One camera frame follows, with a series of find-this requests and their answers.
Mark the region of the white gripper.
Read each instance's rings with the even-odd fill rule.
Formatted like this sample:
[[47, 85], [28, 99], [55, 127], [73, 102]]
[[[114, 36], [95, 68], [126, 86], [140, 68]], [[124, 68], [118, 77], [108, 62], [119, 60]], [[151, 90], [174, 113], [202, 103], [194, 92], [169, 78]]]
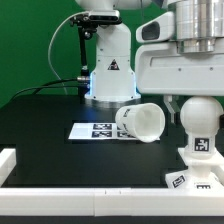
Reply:
[[175, 42], [141, 46], [135, 56], [137, 88], [142, 94], [161, 94], [171, 122], [179, 123], [179, 97], [224, 96], [224, 39], [215, 50], [178, 54]]

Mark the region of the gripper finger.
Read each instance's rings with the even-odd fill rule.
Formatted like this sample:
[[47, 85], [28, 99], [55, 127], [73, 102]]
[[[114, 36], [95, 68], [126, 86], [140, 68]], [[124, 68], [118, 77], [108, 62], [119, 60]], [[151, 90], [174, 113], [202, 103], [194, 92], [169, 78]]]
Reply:
[[219, 117], [219, 129], [224, 130], [224, 114]]

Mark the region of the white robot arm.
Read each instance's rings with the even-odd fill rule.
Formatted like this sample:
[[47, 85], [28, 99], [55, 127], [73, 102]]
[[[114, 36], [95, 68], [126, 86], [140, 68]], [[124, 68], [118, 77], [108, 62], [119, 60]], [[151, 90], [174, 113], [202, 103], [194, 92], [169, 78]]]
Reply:
[[[128, 102], [142, 94], [174, 95], [202, 103], [224, 96], [224, 0], [75, 0], [97, 33], [97, 62], [86, 97]], [[130, 66], [130, 30], [122, 10], [155, 3], [165, 12], [141, 25]]]

